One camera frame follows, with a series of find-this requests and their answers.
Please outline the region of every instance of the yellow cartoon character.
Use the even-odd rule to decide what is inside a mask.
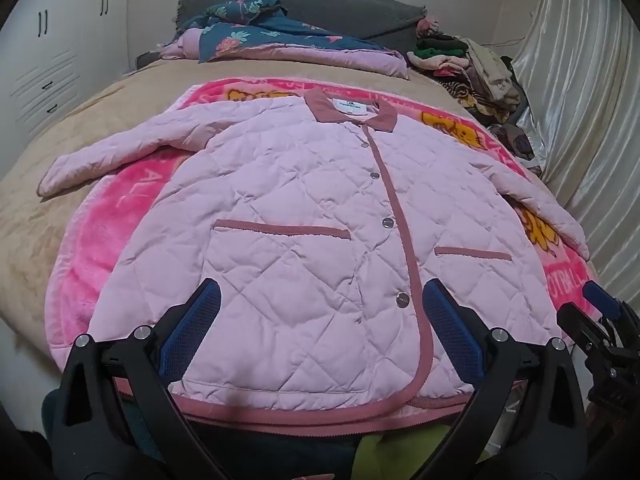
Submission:
[[[254,99],[260,99],[263,97],[289,97],[296,95],[290,92],[257,92],[255,94],[249,94],[248,92],[242,92],[241,90],[231,89],[226,93],[226,98],[230,101],[252,101]]]
[[[486,150],[482,138],[473,128],[465,126],[464,124],[457,123],[452,119],[444,117],[438,117],[427,112],[422,112],[422,122],[427,126],[436,128],[444,134],[455,137],[457,140],[466,144],[470,148],[476,148],[478,150]]]
[[[542,218],[534,215],[525,207],[519,207],[518,209],[521,213],[520,219],[522,220],[522,225],[524,225],[524,230],[531,243],[539,245],[543,251],[556,256],[551,250],[551,247],[549,247],[549,244],[559,244],[560,237],[558,233]]]

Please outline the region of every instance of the beige blanket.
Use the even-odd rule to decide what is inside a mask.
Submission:
[[[65,227],[92,184],[42,200],[36,188],[55,158],[162,113],[197,83],[233,76],[288,76],[398,94],[469,117],[447,91],[412,73],[384,75],[287,61],[158,61],[106,88],[35,139],[0,182],[0,316],[47,355],[44,297]]]

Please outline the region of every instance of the floral pillow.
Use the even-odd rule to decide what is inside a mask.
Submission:
[[[280,8],[280,0],[235,0],[211,6],[205,14],[224,22],[248,25],[262,13]]]

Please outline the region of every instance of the wardrobe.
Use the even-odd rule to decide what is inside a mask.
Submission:
[[[127,0],[19,0],[0,30],[0,178],[27,144],[129,71]]]

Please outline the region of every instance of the white satin curtain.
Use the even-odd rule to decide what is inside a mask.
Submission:
[[[542,180],[601,285],[640,310],[640,32],[620,0],[541,0],[513,66]]]

